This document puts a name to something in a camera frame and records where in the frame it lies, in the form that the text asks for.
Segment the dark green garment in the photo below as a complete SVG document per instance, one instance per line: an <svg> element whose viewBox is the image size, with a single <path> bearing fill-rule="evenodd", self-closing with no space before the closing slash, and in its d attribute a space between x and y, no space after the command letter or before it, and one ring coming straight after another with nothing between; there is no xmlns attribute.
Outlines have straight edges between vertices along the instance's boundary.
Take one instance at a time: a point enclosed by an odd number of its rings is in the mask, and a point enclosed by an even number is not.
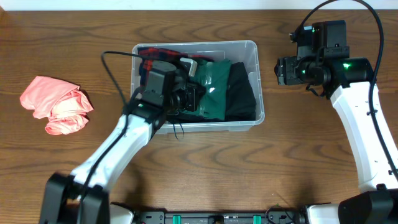
<svg viewBox="0 0 398 224"><path fill-rule="evenodd" d="M196 58L198 63L192 81L206 88L196 111L180 110L178 118L184 123L205 121L219 122L226 116L226 92L231 70L231 61L224 59L217 62Z"/></svg>

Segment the large black garment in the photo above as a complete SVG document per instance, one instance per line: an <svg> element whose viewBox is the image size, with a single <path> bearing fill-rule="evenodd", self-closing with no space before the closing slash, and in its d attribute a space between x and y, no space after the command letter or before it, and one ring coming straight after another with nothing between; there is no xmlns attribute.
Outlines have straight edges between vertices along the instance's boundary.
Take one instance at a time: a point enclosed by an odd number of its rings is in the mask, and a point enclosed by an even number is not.
<svg viewBox="0 0 398 224"><path fill-rule="evenodd" d="M184 123L178 118L178 112L179 110L168 114L167 121ZM255 118L256 99L246 68L242 62L232 63L226 92L226 116L223 121L253 121Z"/></svg>

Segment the pink garment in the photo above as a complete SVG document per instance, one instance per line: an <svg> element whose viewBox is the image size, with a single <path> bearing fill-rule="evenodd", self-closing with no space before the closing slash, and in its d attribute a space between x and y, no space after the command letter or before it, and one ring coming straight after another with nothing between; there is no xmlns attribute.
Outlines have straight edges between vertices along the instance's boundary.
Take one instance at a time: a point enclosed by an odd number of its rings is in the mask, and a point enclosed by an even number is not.
<svg viewBox="0 0 398 224"><path fill-rule="evenodd" d="M76 84L37 76L20 96L21 105L37 119L48 118L45 130L51 135L75 133L89 122L93 111L88 97Z"/></svg>

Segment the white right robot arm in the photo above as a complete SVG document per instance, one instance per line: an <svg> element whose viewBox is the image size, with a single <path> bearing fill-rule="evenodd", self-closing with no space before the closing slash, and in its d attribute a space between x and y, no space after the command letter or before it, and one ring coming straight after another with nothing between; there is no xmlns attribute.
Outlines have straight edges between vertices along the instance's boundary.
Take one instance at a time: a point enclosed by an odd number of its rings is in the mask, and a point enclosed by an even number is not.
<svg viewBox="0 0 398 224"><path fill-rule="evenodd" d="M338 204L309 205L304 223L397 223L397 146L383 115L366 58L279 58L281 85L323 87L343 123L354 155L359 195Z"/></svg>

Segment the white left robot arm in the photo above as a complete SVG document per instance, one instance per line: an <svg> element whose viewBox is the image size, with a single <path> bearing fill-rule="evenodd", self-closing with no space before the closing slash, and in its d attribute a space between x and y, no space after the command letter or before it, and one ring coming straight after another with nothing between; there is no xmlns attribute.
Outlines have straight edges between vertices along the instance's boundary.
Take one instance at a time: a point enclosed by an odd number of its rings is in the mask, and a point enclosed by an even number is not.
<svg viewBox="0 0 398 224"><path fill-rule="evenodd" d="M165 123L167 114L194 110L205 87L193 82L149 81L134 90L113 132L70 175L46 183L40 223L133 223L134 212L110 203L109 193L135 154Z"/></svg>

